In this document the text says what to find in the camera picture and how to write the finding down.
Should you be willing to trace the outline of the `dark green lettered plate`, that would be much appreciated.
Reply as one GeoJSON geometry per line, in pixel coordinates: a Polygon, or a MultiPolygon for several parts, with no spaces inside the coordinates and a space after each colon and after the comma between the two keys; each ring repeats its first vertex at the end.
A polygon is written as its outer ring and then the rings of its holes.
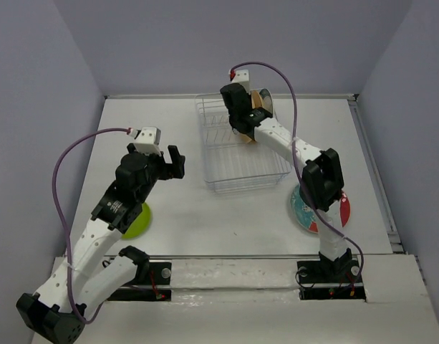
{"type": "Polygon", "coordinates": [[[274,114],[274,106],[271,93],[268,89],[263,88],[259,90],[259,95],[261,97],[262,108],[270,112],[272,115],[274,114]]]}

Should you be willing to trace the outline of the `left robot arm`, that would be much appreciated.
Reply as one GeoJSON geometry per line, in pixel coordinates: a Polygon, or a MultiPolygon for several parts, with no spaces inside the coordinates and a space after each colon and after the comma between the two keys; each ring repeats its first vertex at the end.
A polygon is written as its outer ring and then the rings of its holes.
{"type": "Polygon", "coordinates": [[[155,183],[184,177],[185,156],[175,145],[168,146],[169,163],[162,153],[140,152],[134,144],[127,150],[77,243],[41,287],[16,303],[26,326],[51,343],[74,343],[113,292],[150,276],[149,255],[133,246],[95,270],[142,213],[155,183]]]}

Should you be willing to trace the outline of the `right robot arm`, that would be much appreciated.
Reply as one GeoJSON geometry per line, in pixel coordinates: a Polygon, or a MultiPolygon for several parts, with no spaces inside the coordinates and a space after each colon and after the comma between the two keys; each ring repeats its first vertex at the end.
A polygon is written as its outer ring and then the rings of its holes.
{"type": "Polygon", "coordinates": [[[321,150],[298,138],[263,108],[252,106],[243,85],[231,83],[220,89],[231,127],[272,149],[292,163],[299,180],[299,195],[315,213],[319,259],[302,266],[299,276],[313,285],[338,283],[351,269],[352,252],[342,233],[340,203],[344,179],[338,153],[321,150]]]}

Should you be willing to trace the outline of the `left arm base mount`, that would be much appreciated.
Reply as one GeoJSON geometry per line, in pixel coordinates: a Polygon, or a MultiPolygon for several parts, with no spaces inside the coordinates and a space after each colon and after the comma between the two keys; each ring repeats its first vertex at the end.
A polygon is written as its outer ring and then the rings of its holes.
{"type": "Polygon", "coordinates": [[[172,263],[150,262],[147,272],[138,272],[135,278],[113,292],[108,301],[115,302],[170,302],[172,290],[172,263]]]}

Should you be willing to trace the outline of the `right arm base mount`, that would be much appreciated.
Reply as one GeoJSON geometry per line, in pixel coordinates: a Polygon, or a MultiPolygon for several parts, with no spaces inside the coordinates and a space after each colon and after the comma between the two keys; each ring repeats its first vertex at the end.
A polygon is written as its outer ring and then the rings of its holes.
{"type": "Polygon", "coordinates": [[[358,277],[360,264],[354,259],[343,272],[327,275],[318,270],[320,261],[297,262],[294,279],[299,286],[302,301],[321,300],[363,300],[366,293],[361,277],[358,277]]]}

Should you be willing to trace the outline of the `lime green plate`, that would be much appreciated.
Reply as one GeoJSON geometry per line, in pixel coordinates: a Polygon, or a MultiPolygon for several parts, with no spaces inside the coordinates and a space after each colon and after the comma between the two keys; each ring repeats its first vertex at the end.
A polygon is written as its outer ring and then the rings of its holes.
{"type": "Polygon", "coordinates": [[[128,230],[122,235],[123,240],[131,240],[143,235],[150,227],[152,221],[151,208],[144,203],[142,205],[142,211],[130,225],[128,230]]]}

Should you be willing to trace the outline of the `teal and red plate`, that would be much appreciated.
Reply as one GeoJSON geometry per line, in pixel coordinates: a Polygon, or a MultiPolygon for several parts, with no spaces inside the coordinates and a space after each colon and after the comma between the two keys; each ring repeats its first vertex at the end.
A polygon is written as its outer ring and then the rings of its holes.
{"type": "MultiPolygon", "coordinates": [[[[295,215],[298,223],[304,229],[306,229],[309,233],[318,234],[318,228],[316,223],[317,217],[312,209],[304,203],[299,192],[300,185],[297,184],[294,187],[294,190],[292,191],[289,199],[291,211],[295,215]]],[[[345,227],[351,216],[351,205],[349,202],[349,198],[344,191],[342,192],[342,197],[339,201],[339,214],[342,222],[342,227],[345,227]]]]}

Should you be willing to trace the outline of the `plain yellow plate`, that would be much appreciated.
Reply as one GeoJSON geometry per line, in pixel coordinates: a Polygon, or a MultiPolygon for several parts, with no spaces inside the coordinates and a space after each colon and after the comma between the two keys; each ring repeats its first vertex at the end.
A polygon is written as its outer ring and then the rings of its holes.
{"type": "MultiPolygon", "coordinates": [[[[259,108],[262,106],[262,97],[257,90],[251,91],[251,106],[252,108],[259,108]]],[[[245,143],[251,143],[253,140],[245,134],[240,133],[239,138],[245,143]]]]}

